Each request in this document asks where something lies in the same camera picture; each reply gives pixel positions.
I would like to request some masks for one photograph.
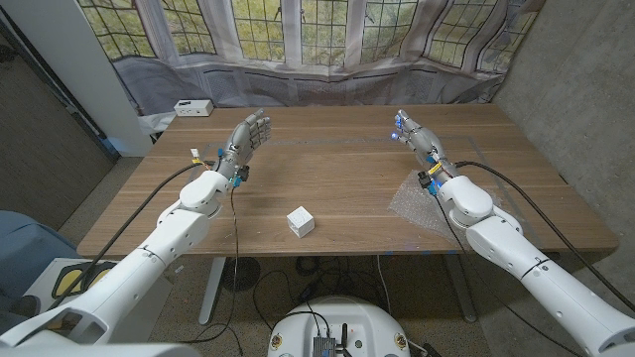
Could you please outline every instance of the yellow object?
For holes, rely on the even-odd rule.
[[[60,284],[58,285],[58,289],[56,290],[56,296],[59,297],[61,294],[63,294],[66,288],[68,288],[70,284],[72,284],[72,282],[74,282],[75,279],[79,277],[80,274],[81,274],[80,269],[72,270],[66,273],[66,275],[63,276],[62,280],[60,281]],[[72,291],[70,292],[77,293],[79,292],[80,289],[81,289],[81,284],[77,284],[74,288],[72,288]]]
[[[103,278],[103,276],[105,276],[106,274],[108,274],[108,272],[110,272],[110,269],[104,269],[101,272],[99,272],[99,274],[97,274],[97,277],[95,277],[95,279],[90,282],[90,285],[88,286],[88,288],[92,288],[93,285],[95,285],[95,283],[99,282],[101,280],[101,278]]]
[[[434,174],[438,169],[441,168],[441,163],[437,163],[434,167],[432,167],[429,171],[428,171],[428,175],[432,175]]]

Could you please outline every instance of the white cube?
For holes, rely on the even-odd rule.
[[[287,216],[287,220],[289,221],[289,228],[291,228],[299,238],[304,237],[307,233],[316,228],[314,217],[302,206],[291,212]]]

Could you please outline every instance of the table leg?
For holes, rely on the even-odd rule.
[[[201,325],[206,325],[211,322],[216,297],[218,293],[220,293],[220,278],[222,277],[222,271],[225,267],[225,260],[225,257],[215,257],[211,262],[207,287],[205,288],[205,295],[202,298],[200,314],[198,315],[198,323]]]
[[[467,280],[465,279],[465,273],[463,272],[463,266],[460,263],[458,255],[445,254],[444,261],[449,279],[452,281],[452,286],[458,297],[458,305],[463,312],[463,318],[466,322],[476,322],[478,317],[476,316],[474,303],[472,302]]]

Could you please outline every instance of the bubble wrap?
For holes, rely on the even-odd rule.
[[[456,246],[456,249],[460,249],[456,239],[447,228],[447,223],[437,201],[419,184],[417,173],[417,171],[412,170],[401,186],[399,186],[397,193],[395,193],[388,206],[388,210],[425,230],[444,237],[448,242]],[[494,203],[498,204],[497,201],[499,200],[493,195],[492,198],[495,201]],[[448,212],[448,209],[449,207],[444,206],[445,212]],[[466,250],[471,250],[467,243],[465,231],[455,226],[452,226],[452,228],[463,247]]]

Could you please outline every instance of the gray chair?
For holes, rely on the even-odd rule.
[[[21,213],[0,210],[0,334],[26,319],[10,312],[54,258],[81,258],[55,230]]]

